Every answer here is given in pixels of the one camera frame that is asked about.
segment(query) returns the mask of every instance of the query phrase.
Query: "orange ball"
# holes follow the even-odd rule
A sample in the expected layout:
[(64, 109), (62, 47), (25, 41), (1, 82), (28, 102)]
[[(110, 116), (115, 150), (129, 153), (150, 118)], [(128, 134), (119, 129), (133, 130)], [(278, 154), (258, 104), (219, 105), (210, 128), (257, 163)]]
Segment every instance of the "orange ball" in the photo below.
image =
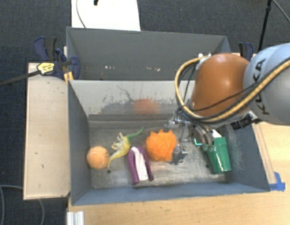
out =
[(101, 146), (92, 147), (87, 154), (87, 162), (90, 167), (103, 169), (109, 163), (109, 153), (106, 148)]
[(164, 132), (161, 129), (158, 133), (151, 131), (146, 139), (146, 151), (154, 161), (171, 161), (177, 144), (176, 136), (171, 130)]

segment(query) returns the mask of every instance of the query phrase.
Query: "metal rod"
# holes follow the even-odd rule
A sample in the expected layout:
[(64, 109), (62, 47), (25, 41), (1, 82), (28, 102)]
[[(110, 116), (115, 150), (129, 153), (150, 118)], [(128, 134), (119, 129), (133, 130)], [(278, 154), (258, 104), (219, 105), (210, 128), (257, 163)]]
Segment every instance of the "metal rod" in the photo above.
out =
[(263, 21), (261, 36), (260, 36), (260, 40), (259, 40), (258, 51), (260, 51), (261, 48), (262, 48), (263, 38), (265, 36), (267, 22), (268, 22), (268, 14), (269, 14), (269, 12), (270, 12), (270, 10), (272, 8), (271, 5), (272, 5), (272, 0), (268, 0), (268, 4), (267, 4), (267, 7), (266, 7), (265, 19)]

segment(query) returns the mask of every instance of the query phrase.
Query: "green object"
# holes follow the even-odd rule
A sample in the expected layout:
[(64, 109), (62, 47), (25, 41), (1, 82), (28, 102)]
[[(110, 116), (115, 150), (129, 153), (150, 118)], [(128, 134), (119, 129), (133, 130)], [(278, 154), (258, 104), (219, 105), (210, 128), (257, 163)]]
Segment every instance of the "green object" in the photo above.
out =
[(206, 146), (204, 150), (207, 152), (214, 173), (231, 171), (225, 137), (215, 138), (213, 145)]

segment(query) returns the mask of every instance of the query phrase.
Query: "yellow cable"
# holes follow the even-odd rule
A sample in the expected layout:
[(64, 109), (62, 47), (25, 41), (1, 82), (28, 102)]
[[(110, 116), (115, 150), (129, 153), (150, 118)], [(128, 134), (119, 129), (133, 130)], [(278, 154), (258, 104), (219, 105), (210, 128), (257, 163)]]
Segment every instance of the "yellow cable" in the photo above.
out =
[[(183, 102), (181, 95), (179, 93), (179, 87), (178, 87), (178, 80), (179, 77), (182, 73), (182, 71), (190, 66), (191, 64), (198, 62), (199, 60), (201, 60), (202, 58), (205, 57), (201, 57), (201, 58), (196, 58), (193, 60), (189, 60), (186, 63), (184, 63), (179, 70), (177, 71), (176, 75), (175, 75), (175, 94), (176, 97), (178, 99), (179, 104), (184, 108), (184, 110), (191, 116), (197, 118), (197, 119), (203, 119), (205, 118), (204, 116), (200, 116), (198, 114), (195, 114), (193, 111), (191, 111)], [(290, 66), (290, 60), (288, 60), (287, 62), (283, 63), (282, 65), (280, 65), (279, 67), (277, 67), (264, 81), (262, 81), (254, 90), (252, 90), (242, 101), (240, 101), (238, 104), (236, 104), (234, 107), (232, 107), (231, 109), (227, 110), (225, 113), (216, 116), (214, 118), (211, 119), (207, 119), (204, 120), (205, 122), (213, 122), (216, 123), (219, 120), (223, 120), (226, 119), (227, 117), (229, 117), (231, 114), (233, 114), (234, 112), (236, 112), (237, 110), (244, 108), (249, 101), (255, 97), (260, 91), (262, 91), (276, 76), (278, 76), (283, 70), (287, 69)]]

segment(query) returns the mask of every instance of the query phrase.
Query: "white paper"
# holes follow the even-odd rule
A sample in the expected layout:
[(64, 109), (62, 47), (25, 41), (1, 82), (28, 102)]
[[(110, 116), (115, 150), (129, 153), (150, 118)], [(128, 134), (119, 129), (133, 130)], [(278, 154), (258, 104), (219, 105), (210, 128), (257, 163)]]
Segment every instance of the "white paper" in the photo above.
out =
[(140, 31), (136, 0), (72, 0), (72, 27)]

